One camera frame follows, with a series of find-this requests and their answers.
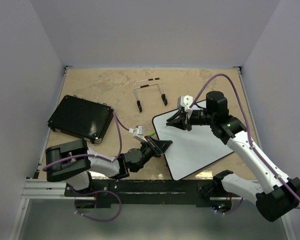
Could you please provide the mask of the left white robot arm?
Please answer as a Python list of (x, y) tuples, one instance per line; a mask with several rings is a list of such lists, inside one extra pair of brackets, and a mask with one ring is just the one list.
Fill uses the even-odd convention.
[(65, 182), (82, 196), (89, 196), (94, 190), (90, 172), (115, 180), (127, 178), (151, 158), (164, 155), (172, 144), (172, 140), (146, 136), (140, 148), (109, 157), (93, 151), (85, 140), (76, 140), (47, 148), (46, 166), (42, 170), (48, 182)]

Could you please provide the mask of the white rectangular whiteboard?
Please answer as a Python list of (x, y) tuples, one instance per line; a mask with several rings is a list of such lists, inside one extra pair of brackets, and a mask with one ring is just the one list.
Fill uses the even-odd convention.
[(208, 125), (195, 125), (191, 131), (167, 126), (167, 119), (177, 111), (171, 110), (152, 118), (157, 138), (172, 141), (164, 159), (171, 178), (175, 181), (182, 180), (233, 153), (213, 135)]

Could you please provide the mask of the aluminium frame rail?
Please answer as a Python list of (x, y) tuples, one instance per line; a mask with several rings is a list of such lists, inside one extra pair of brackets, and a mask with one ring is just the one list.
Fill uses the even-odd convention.
[(65, 197), (65, 188), (66, 184), (64, 182), (48, 182), (44, 179), (27, 179), (21, 192), (20, 202), (8, 239), (19, 239), (30, 200), (63, 199)]

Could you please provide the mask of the black flat case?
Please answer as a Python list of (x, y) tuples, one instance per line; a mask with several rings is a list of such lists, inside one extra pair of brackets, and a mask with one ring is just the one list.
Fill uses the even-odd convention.
[(114, 117), (113, 112), (114, 109), (106, 104), (65, 95), (47, 125), (54, 132), (99, 144)]

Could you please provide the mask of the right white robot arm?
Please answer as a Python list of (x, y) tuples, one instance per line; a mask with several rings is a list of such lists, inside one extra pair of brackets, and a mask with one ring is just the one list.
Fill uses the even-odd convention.
[(206, 94), (206, 107), (191, 109), (193, 97), (178, 99), (178, 111), (166, 120), (166, 125), (191, 131), (193, 126), (209, 126), (213, 135), (233, 150), (249, 167), (257, 182), (243, 179), (230, 170), (213, 177), (212, 186), (203, 191), (209, 200), (212, 194), (223, 197), (232, 193), (254, 204), (269, 222), (274, 222), (300, 203), (300, 179), (290, 178), (280, 170), (258, 147), (248, 134), (246, 126), (230, 115), (228, 100), (220, 91)]

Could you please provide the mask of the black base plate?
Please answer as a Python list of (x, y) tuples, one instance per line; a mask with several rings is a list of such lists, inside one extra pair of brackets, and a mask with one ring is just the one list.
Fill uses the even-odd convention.
[(210, 207), (217, 201), (231, 205), (233, 193), (214, 189), (212, 180), (94, 179), (90, 189), (74, 193), (69, 184), (64, 195), (74, 197), (79, 208), (110, 208), (111, 205), (195, 205)]

